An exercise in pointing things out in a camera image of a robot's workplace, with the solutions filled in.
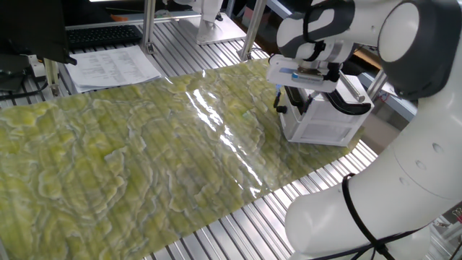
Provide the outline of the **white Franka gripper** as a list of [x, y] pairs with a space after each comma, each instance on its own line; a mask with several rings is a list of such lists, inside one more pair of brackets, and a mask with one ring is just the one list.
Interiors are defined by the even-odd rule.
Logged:
[[[328, 61], [305, 61], [276, 54], [269, 59], [266, 80], [272, 84], [319, 92], [333, 92], [339, 82], [343, 64]], [[277, 108], [281, 91], [276, 91], [273, 107]]]

